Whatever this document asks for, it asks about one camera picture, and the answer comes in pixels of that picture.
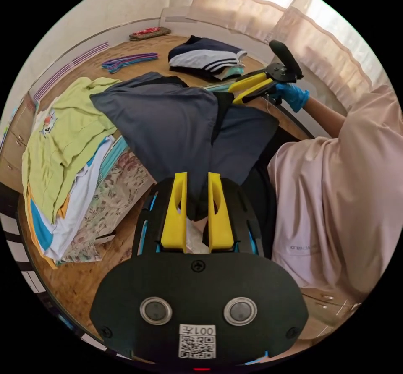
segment person's arm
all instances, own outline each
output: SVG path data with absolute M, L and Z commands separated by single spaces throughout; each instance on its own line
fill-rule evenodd
M 303 108 L 332 138 L 337 138 L 345 121 L 345 116 L 333 111 L 312 97 Z
M 301 90 L 293 84 L 276 85 L 276 92 L 270 97 L 282 98 L 294 112 L 302 108 L 332 137 L 337 138 L 345 117 L 323 105 L 309 95 L 308 90 Z

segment curtain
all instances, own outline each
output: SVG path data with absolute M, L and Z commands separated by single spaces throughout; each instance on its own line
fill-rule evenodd
M 193 0 L 188 18 L 265 43 L 284 42 L 347 110 L 374 86 L 389 83 L 364 39 L 322 0 Z

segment wooden cabinet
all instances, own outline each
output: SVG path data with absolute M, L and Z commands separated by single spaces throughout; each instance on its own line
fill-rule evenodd
M 27 94 L 10 123 L 0 153 L 0 182 L 19 193 L 24 191 L 22 155 L 31 136 L 34 115 L 35 104 Z
M 9 163 L 4 157 L 0 157 L 0 182 L 21 194 L 24 191 L 21 170 Z

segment white shirt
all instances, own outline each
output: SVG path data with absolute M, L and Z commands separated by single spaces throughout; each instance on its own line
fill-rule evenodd
M 403 121 L 393 90 L 363 96 L 336 139 L 284 144 L 268 171 L 277 193 L 273 261 L 300 287 L 362 302 L 403 226 Z

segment gloved hand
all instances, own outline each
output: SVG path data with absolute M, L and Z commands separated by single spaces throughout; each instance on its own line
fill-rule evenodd
M 305 103 L 309 98 L 309 91 L 302 91 L 298 86 L 291 84 L 276 84 L 277 92 L 270 94 L 270 98 L 276 99 L 281 97 L 285 102 L 287 102 L 294 112 L 298 112 L 303 108 Z

